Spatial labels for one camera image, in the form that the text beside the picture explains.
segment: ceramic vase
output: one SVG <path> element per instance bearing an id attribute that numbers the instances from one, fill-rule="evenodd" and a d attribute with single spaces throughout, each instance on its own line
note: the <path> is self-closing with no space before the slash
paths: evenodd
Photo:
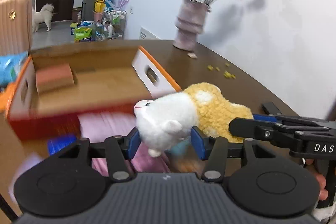
<path id="1" fill-rule="evenodd" d="M 193 51 L 197 35 L 203 33 L 208 5 L 192 0 L 183 0 L 175 26 L 178 28 L 173 45 L 181 50 Z"/>

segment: plush toy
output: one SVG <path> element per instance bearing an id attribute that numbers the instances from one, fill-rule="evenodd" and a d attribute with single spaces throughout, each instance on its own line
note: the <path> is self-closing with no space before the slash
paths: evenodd
<path id="1" fill-rule="evenodd" d="M 230 134 L 229 123 L 236 117 L 253 119 L 248 107 L 230 103 L 218 87 L 209 83 L 194 84 L 153 101 L 140 101 L 134 113 L 141 139 L 152 157 L 187 138 L 193 126 L 207 136 L 242 143 L 242 138 Z"/>

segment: white plush head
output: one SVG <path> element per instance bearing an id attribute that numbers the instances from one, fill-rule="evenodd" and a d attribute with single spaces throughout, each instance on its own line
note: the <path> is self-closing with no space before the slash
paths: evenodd
<path id="1" fill-rule="evenodd" d="M 184 92 L 140 101 L 134 113 L 142 141 L 158 155 L 186 138 L 198 120 L 196 106 Z"/>

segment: yellow plush body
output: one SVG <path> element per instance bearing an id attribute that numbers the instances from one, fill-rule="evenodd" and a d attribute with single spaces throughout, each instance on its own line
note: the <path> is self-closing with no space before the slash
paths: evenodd
<path id="1" fill-rule="evenodd" d="M 198 127 L 211 137 L 225 137 L 229 142 L 242 143 L 243 138 L 234 137 L 229 132 L 229 123 L 237 117 L 253 119 L 251 110 L 243 105 L 230 103 L 215 85 L 194 84 L 184 90 L 197 108 Z"/>

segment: brown tabletop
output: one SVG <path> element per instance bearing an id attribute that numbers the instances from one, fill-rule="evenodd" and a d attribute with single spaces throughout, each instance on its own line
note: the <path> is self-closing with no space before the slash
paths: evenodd
<path id="1" fill-rule="evenodd" d="M 260 105 L 263 102 L 274 102 L 275 105 L 286 115 L 296 115 L 284 102 L 265 88 L 262 84 L 254 80 L 247 73 L 229 63 L 220 55 L 214 53 L 201 44 L 195 49 L 198 59 L 192 59 L 187 52 L 181 51 L 172 45 L 172 41 L 110 41 L 99 42 L 99 47 L 118 47 L 118 46 L 137 46 L 142 45 L 144 48 L 165 68 L 165 70 L 175 79 L 182 89 L 191 84 L 208 82 L 218 86 L 224 97 L 234 103 L 246 105 L 251 108 L 253 113 L 263 113 Z M 97 42 L 76 43 L 61 46 L 48 47 L 32 51 L 39 53 L 48 53 L 57 51 L 57 48 L 73 50 L 75 48 L 97 47 Z M 218 66 L 221 71 L 209 71 L 207 66 Z M 223 76 L 227 70 L 236 76 L 236 79 L 227 79 Z M 14 204 L 8 194 L 8 186 L 17 167 L 22 163 L 27 155 L 31 152 L 37 152 L 42 157 L 48 156 L 46 147 L 47 140 L 32 140 L 21 143 L 13 133 L 3 117 L 0 118 L 0 193 L 8 201 L 16 213 L 20 213 L 19 208 Z M 228 161 L 227 168 L 230 173 L 239 168 L 240 160 L 232 159 Z M 0 223 L 7 224 L 9 220 L 0 211 Z"/>

